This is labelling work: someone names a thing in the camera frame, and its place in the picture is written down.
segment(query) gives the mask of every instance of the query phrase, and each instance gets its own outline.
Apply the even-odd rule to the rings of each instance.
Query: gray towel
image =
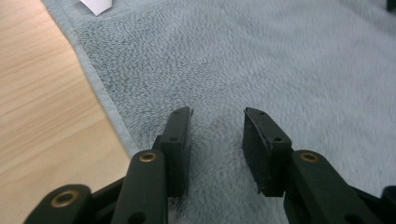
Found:
[[[194,109],[191,188],[171,223],[285,223],[241,149],[246,106],[352,186],[396,185],[396,16],[385,0],[43,0],[130,155]]]

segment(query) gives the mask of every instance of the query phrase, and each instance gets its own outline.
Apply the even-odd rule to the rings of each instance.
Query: white paper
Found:
[[[80,0],[95,16],[101,14],[113,5],[113,0]]]

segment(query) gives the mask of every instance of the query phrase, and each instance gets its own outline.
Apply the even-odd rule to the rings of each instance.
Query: wooden table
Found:
[[[0,1],[0,222],[22,223],[51,190],[124,176],[120,140],[40,0]]]

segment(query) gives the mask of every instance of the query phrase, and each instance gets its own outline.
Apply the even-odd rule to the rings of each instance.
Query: terry cloth towel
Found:
[[[190,192],[170,202],[171,223],[287,222],[243,156],[247,106],[348,184],[375,196],[396,185],[396,16],[385,0],[114,0],[98,17],[78,0],[43,2],[131,156],[173,110],[194,109]]]

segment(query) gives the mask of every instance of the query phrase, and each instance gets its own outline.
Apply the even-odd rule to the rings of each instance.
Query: screw hole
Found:
[[[356,215],[354,215],[354,214],[347,214],[347,215],[344,217],[344,219],[345,219],[348,223],[352,223],[352,224],[364,224],[364,221],[363,221],[360,217],[358,217],[358,216],[356,216]]]
[[[73,203],[78,198],[78,191],[70,189],[56,195],[50,202],[52,207],[61,208]]]
[[[146,216],[144,213],[134,213],[128,219],[129,224],[143,224],[146,221]]]
[[[302,153],[300,155],[300,158],[303,159],[304,161],[309,161],[309,162],[317,162],[319,160],[317,155],[310,152]]]
[[[139,160],[143,162],[155,161],[156,159],[157,155],[152,152],[145,153],[139,157]]]

